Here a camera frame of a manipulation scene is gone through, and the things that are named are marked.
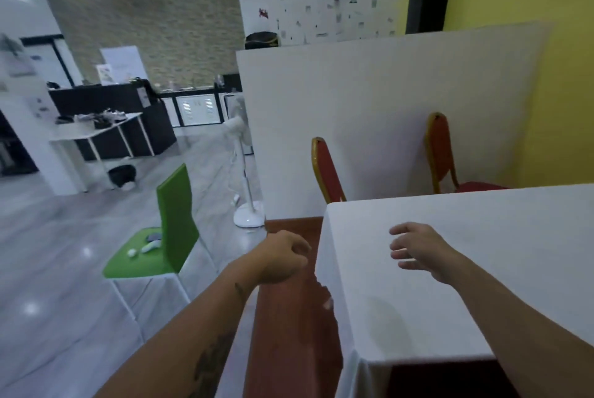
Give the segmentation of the pile of items on desk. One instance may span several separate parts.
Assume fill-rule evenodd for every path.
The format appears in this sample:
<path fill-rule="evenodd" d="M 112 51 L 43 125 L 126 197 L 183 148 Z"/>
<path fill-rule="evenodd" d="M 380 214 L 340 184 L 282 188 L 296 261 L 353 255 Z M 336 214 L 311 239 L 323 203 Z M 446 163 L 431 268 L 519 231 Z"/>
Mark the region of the pile of items on desk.
<path fill-rule="evenodd" d="M 58 116 L 55 119 L 55 124 L 93 123 L 94 129 L 106 129 L 127 119 L 128 116 L 125 112 L 106 109 L 102 112 Z"/>

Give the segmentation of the white tablecloth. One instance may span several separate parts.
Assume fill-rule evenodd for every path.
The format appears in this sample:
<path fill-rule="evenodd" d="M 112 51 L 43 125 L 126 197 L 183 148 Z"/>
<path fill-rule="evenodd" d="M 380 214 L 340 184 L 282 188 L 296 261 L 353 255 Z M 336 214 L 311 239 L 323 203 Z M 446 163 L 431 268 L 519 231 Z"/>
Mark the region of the white tablecloth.
<path fill-rule="evenodd" d="M 434 387 L 496 360 L 522 397 L 594 398 L 594 184 L 329 204 L 336 398 Z"/>

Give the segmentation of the black bag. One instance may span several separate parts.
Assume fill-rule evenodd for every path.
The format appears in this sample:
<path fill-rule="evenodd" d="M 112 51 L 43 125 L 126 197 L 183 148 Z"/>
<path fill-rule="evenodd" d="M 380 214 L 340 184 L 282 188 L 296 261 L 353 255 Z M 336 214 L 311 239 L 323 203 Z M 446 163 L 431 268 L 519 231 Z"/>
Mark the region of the black bag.
<path fill-rule="evenodd" d="M 278 34 L 270 31 L 254 32 L 245 38 L 245 49 L 267 49 L 279 47 Z"/>

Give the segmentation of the white partition board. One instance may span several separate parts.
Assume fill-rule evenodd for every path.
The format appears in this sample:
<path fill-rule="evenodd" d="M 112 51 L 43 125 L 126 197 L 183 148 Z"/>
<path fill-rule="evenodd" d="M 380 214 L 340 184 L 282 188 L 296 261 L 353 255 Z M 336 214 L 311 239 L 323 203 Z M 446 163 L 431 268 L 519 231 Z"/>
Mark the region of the white partition board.
<path fill-rule="evenodd" d="M 238 51 L 267 220 L 324 214 L 316 136 L 348 200 L 432 193 L 424 135 L 434 112 L 449 121 L 460 181 L 505 182 L 552 28 L 537 21 Z"/>

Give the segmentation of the person's right hand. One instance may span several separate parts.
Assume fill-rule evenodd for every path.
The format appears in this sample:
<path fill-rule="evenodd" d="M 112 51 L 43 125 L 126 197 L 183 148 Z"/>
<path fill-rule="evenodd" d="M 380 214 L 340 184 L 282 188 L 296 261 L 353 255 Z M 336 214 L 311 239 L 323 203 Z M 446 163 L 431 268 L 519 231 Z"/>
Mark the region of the person's right hand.
<path fill-rule="evenodd" d="M 418 231 L 393 236 L 391 251 L 407 249 L 415 259 L 397 261 L 399 268 L 410 271 L 426 271 L 435 280 L 453 285 L 455 275 L 464 264 L 464 256 L 448 244 L 430 225 L 418 223 Z"/>

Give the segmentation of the white standing sign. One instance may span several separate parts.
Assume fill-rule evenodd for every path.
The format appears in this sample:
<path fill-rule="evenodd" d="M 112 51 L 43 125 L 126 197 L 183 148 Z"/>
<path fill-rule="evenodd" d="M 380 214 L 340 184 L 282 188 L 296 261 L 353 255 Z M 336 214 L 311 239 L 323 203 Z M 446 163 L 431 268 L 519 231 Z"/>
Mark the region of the white standing sign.
<path fill-rule="evenodd" d="M 137 46 L 101 48 L 100 53 L 105 64 L 110 66 L 116 83 L 125 84 L 136 78 L 149 79 Z"/>

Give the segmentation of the red chair with gold frame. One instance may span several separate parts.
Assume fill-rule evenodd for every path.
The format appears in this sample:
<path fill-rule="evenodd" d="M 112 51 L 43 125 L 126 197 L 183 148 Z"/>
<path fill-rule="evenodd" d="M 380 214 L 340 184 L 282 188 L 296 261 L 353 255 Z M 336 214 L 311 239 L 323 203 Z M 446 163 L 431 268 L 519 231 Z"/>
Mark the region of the red chair with gold frame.
<path fill-rule="evenodd" d="M 449 122 L 444 114 L 434 112 L 429 115 L 424 136 L 424 145 L 433 192 L 435 194 L 441 193 L 440 183 L 448 175 L 451 177 L 454 192 L 456 193 L 508 189 L 505 186 L 485 182 L 465 182 L 463 184 L 458 182 L 451 146 Z"/>
<path fill-rule="evenodd" d="M 322 137 L 311 140 L 311 162 L 317 184 L 326 204 L 346 202 L 338 173 L 331 158 L 329 147 Z"/>

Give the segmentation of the person's right forearm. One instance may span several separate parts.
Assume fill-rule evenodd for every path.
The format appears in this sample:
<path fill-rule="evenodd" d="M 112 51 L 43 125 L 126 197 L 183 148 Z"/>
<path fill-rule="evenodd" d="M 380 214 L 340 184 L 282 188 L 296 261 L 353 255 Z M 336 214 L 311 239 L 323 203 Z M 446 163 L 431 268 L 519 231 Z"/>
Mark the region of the person's right forearm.
<path fill-rule="evenodd" d="M 521 398 L 594 398 L 594 346 L 466 257 L 451 287 Z"/>

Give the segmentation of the white cabinet with louvered doors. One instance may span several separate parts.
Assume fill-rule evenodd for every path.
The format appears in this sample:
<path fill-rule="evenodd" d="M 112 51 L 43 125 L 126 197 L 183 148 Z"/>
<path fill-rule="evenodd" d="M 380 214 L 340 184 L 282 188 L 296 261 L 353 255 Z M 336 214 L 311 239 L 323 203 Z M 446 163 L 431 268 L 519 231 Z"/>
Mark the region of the white cabinet with louvered doors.
<path fill-rule="evenodd" d="M 222 124 L 224 111 L 214 87 L 165 90 L 160 93 L 173 128 Z"/>

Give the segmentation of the white standing fan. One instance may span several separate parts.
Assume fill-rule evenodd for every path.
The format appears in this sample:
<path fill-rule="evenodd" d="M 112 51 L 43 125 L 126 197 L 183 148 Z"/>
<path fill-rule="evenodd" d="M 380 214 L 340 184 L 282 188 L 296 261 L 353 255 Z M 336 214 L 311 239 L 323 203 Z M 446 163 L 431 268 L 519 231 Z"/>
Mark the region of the white standing fan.
<path fill-rule="evenodd" d="M 234 224 L 241 229 L 258 229 L 265 224 L 265 212 L 262 201 L 254 201 L 247 175 L 245 160 L 245 146 L 252 146 L 251 132 L 249 129 L 248 115 L 245 99 L 240 93 L 226 96 L 227 119 L 223 122 L 223 131 L 234 146 L 235 158 L 241 172 L 242 194 L 244 199 L 241 205 L 235 205 Z"/>

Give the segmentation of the black counter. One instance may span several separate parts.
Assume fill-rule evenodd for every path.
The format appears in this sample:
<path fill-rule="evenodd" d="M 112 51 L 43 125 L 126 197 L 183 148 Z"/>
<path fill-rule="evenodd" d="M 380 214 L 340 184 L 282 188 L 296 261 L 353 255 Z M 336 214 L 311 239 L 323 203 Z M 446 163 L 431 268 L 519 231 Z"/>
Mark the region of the black counter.
<path fill-rule="evenodd" d="M 121 125 L 135 157 L 162 154 L 176 143 L 176 135 L 163 100 L 148 89 L 149 83 L 82 86 L 51 89 L 50 97 L 61 116 L 87 115 L 116 110 L 140 113 Z"/>

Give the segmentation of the person's left hand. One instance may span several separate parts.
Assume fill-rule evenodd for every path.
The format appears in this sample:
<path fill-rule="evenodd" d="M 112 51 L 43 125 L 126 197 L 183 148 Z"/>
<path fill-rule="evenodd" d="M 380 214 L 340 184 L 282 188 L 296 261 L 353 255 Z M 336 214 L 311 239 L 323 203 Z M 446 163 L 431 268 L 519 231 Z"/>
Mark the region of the person's left hand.
<path fill-rule="evenodd" d="M 268 235 L 249 253 L 249 264 L 257 285 L 279 283 L 297 273 L 291 273 L 291 231 L 280 230 Z"/>

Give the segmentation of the person's left forearm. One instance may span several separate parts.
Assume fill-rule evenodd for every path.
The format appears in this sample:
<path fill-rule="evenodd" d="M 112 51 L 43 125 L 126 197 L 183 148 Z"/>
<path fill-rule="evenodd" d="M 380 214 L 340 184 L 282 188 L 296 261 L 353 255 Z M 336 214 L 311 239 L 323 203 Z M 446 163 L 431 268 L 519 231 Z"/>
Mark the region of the person's left forearm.
<path fill-rule="evenodd" d="M 261 267 L 255 251 L 232 261 L 93 398 L 214 398 Z"/>

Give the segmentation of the green chair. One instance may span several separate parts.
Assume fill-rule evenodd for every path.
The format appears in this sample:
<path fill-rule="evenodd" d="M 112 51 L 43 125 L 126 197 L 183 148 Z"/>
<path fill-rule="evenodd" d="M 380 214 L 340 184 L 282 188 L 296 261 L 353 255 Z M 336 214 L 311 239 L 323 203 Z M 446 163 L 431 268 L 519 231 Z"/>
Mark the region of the green chair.
<path fill-rule="evenodd" d="M 185 163 L 157 187 L 156 195 L 160 226 L 144 228 L 132 235 L 108 260 L 102 271 L 103 277 L 115 290 L 116 296 L 135 322 L 142 343 L 145 343 L 143 329 L 132 306 L 126 302 L 118 282 L 152 280 L 156 277 L 172 278 L 182 297 L 190 303 L 189 294 L 179 274 L 196 243 L 204 249 L 215 271 L 219 271 L 192 213 L 191 181 Z M 161 247 L 148 253 L 140 253 L 140 249 L 146 244 L 146 236 L 154 232 L 162 234 Z"/>

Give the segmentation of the black waste bin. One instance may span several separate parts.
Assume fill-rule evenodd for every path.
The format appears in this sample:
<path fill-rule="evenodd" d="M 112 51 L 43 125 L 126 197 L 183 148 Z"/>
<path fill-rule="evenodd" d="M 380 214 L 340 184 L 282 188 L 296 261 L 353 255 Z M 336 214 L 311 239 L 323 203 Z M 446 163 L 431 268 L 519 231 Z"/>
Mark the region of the black waste bin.
<path fill-rule="evenodd" d="M 108 170 L 110 183 L 123 191 L 136 187 L 137 169 L 132 164 L 122 164 Z"/>

